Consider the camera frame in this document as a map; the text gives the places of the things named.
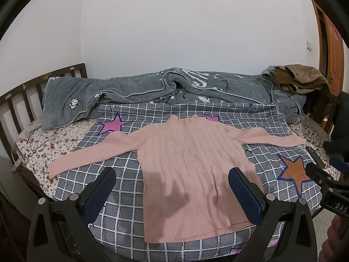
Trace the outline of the person's right hand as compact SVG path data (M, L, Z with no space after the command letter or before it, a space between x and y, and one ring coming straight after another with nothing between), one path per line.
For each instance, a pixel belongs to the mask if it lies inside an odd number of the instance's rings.
M348 235L348 229L347 232L344 233L343 230L345 226L348 226L348 219L335 215L327 230L327 239L322 244L318 261L348 261L348 236L345 236ZM341 253L340 257L336 257L336 259L334 259L333 254L338 251L342 240L345 242L342 245L343 252Z

